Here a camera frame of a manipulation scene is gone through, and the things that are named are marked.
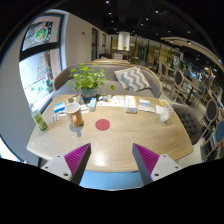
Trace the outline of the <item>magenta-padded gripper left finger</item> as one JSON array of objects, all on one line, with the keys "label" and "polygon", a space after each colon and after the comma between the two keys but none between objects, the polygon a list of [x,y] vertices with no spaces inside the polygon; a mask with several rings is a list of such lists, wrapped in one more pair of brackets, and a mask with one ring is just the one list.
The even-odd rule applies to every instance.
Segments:
[{"label": "magenta-padded gripper left finger", "polygon": [[91,144],[87,143],[66,155],[56,155],[42,169],[79,185],[91,155]]}]

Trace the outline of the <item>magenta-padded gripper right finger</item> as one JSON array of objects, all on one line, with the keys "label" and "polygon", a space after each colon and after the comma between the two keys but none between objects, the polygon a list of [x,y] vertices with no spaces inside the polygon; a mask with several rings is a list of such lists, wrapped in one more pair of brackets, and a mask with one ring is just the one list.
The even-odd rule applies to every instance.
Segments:
[{"label": "magenta-padded gripper right finger", "polygon": [[133,144],[132,154],[144,185],[181,170],[181,167],[167,154],[158,155],[136,143]]}]

